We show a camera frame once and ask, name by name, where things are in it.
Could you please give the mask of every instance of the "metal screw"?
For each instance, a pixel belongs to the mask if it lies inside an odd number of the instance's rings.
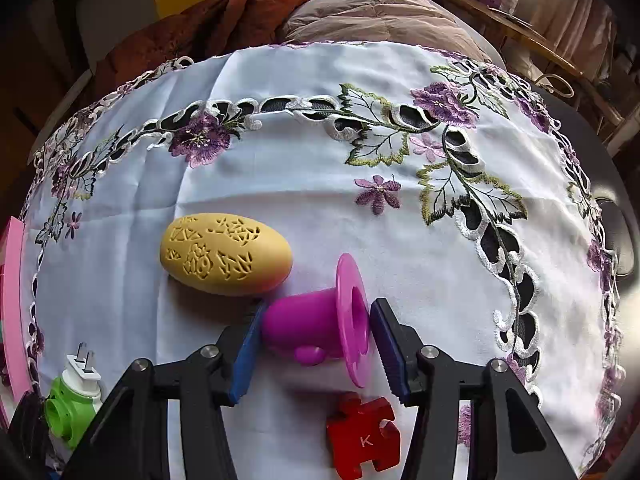
[[[509,369],[509,366],[502,359],[494,359],[491,361],[491,368],[496,372],[506,372]]]
[[[220,353],[218,347],[215,345],[206,345],[200,349],[200,355],[202,357],[206,357],[207,359],[213,359]]]
[[[143,372],[147,368],[149,368],[149,359],[136,359],[131,363],[131,369],[136,372]]]
[[[431,345],[423,346],[420,349],[420,353],[427,359],[435,359],[436,357],[438,357],[438,355],[440,355],[440,351],[435,346]]]

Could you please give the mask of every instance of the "embroidered tablecloth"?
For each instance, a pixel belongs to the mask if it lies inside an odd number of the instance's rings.
[[[170,279],[158,249],[174,218],[227,212],[289,241],[293,269],[273,297],[332,286],[349,252],[369,301],[387,298],[423,341],[464,362],[507,359],[583,472],[620,404],[616,260],[559,127],[523,80],[420,46],[167,62],[78,112],[36,156],[21,269],[33,381],[46,394],[80,341],[105,394],[135,358],[215,342],[239,303]],[[261,352],[248,394],[223,412],[239,478],[336,478],[324,422],[352,389],[341,362]],[[364,395],[393,403],[404,463],[415,409],[391,395],[377,356]],[[468,416],[462,406],[457,478]],[[175,405],[169,435],[181,478]]]

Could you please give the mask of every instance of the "table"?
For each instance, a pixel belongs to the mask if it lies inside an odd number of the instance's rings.
[[[504,46],[505,40],[507,40],[507,38],[511,38],[530,50],[537,52],[549,62],[558,65],[572,76],[576,78],[582,77],[582,72],[572,63],[565,60],[563,57],[558,56],[554,51],[553,45],[551,45],[543,36],[540,36],[540,34],[535,30],[528,29],[512,22],[507,17],[502,16],[498,12],[494,12],[485,4],[477,0],[439,1],[452,3],[480,19],[486,25],[484,37],[486,37],[498,51]]]

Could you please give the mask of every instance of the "embroidered vine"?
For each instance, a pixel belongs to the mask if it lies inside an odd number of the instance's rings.
[[[496,344],[504,351],[513,351],[520,365],[528,367],[527,388],[541,402],[539,391],[534,391],[535,386],[530,384],[538,373],[541,355],[537,345],[538,320],[531,309],[537,298],[537,277],[524,264],[515,232],[508,231],[505,225],[515,219],[525,219],[526,208],[518,193],[485,172],[484,161],[465,132],[465,128],[474,127],[478,117],[479,108],[474,104],[508,117],[500,96],[491,85],[500,84],[500,78],[507,89],[515,84],[508,80],[505,72],[491,65],[453,56],[450,62],[465,67],[466,73],[455,66],[451,69],[434,67],[432,72],[440,70],[451,76],[465,73],[467,83],[459,84],[452,77],[453,81],[435,82],[424,89],[411,90],[414,106],[394,104],[352,84],[341,84],[337,100],[330,96],[281,96],[261,104],[260,111],[268,104],[269,111],[285,110],[301,120],[322,123],[332,138],[351,143],[352,149],[345,163],[352,166],[402,164],[411,154],[409,142],[418,146],[419,155],[425,153],[433,158],[444,158],[441,162],[425,165],[417,173],[418,183],[424,186],[420,193],[424,221],[430,225],[445,215],[455,216],[456,213],[462,213],[463,218],[478,217],[475,225],[469,219],[472,229],[463,225],[465,222],[459,218],[456,218],[456,224],[465,237],[476,240],[478,254],[486,268],[508,288],[509,314],[505,318],[501,312],[494,313]],[[478,76],[482,77],[481,82],[478,82]],[[437,132],[441,141],[438,143],[431,137]],[[527,292],[524,305],[521,290]],[[525,320],[520,320],[520,316],[526,316]],[[527,344],[519,335],[525,327],[530,332]]]
[[[24,221],[24,217],[31,204],[33,193],[46,178],[52,179],[51,191],[58,199],[54,206],[53,213],[49,216],[49,219],[44,222],[43,228],[38,232],[35,240],[35,243],[40,246],[40,251],[36,262],[36,272],[31,279],[33,300],[29,307],[31,318],[29,322],[30,341],[27,344],[26,350],[31,383],[36,392],[40,391],[38,357],[44,350],[44,334],[38,326],[36,319],[36,294],[38,290],[38,273],[40,272],[40,266],[44,258],[45,247],[50,239],[57,242],[60,238],[60,234],[65,225],[65,213],[68,209],[66,201],[71,197],[87,200],[92,196],[94,190],[95,175],[89,176],[88,179],[86,178],[89,175],[86,171],[86,165],[88,164],[87,158],[84,156],[76,160],[79,143],[85,138],[86,134],[104,112],[125,95],[146,83],[158,79],[164,74],[184,69],[192,64],[193,60],[189,57],[179,57],[162,63],[155,70],[149,70],[133,81],[124,83],[124,85],[119,86],[115,91],[106,95],[98,102],[82,108],[73,114],[46,140],[44,146],[35,153],[33,164],[36,169],[36,174],[27,192],[24,204],[22,205],[19,219]],[[105,142],[100,143],[96,147],[96,150],[99,150],[100,154],[102,154],[102,149],[105,145]],[[76,176],[76,178],[72,179],[73,182],[70,181],[72,173]],[[75,211],[72,213],[71,221],[67,222],[68,231],[65,236],[70,235],[71,239],[74,238],[74,232],[79,227],[81,216],[81,212],[77,215]]]
[[[598,436],[584,450],[579,472],[587,471],[602,454],[609,434],[616,420],[622,400],[616,393],[625,380],[625,369],[620,366],[618,352],[622,343],[622,332],[616,322],[618,311],[618,286],[616,269],[618,258],[615,251],[605,248],[605,231],[598,203],[591,193],[591,182],[580,166],[575,150],[569,139],[560,132],[561,124],[546,111],[542,98],[531,91],[529,84],[515,75],[510,75],[511,85],[516,90],[516,103],[520,110],[528,115],[532,123],[540,130],[553,136],[562,153],[562,169],[567,176],[567,195],[575,203],[578,212],[584,218],[591,232],[591,243],[586,250],[586,264],[600,275],[602,301],[600,310],[604,323],[604,352],[602,368],[604,370],[600,394],[596,400],[598,417]]]
[[[240,132],[249,127],[256,129],[261,123],[247,120],[257,107],[251,99],[236,104],[231,101],[196,101],[185,109],[161,120],[146,121],[142,127],[126,134],[118,129],[102,140],[93,150],[78,158],[73,152],[66,164],[58,166],[52,177],[51,194],[57,197],[53,212],[36,236],[36,243],[45,246],[49,239],[58,241],[65,225],[68,201],[76,198],[89,200],[94,195],[95,182],[145,137],[157,139],[147,149],[167,146],[173,156],[185,156],[190,167],[210,164],[224,152],[230,136],[240,138]],[[71,237],[78,228],[76,213],[68,223]]]

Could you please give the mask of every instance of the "pink plastic piece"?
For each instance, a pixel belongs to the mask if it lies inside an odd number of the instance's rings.
[[[313,366],[344,357],[353,383],[369,379],[369,309],[362,278],[350,254],[335,271],[335,288],[276,300],[264,314],[262,340],[277,353]]]
[[[2,319],[2,344],[9,371],[11,390],[17,404],[25,392],[31,391],[31,380],[27,366],[27,354],[22,339],[20,321],[20,255],[22,254],[22,232],[24,224],[11,217],[0,238],[0,319]],[[6,412],[1,405],[2,416]]]

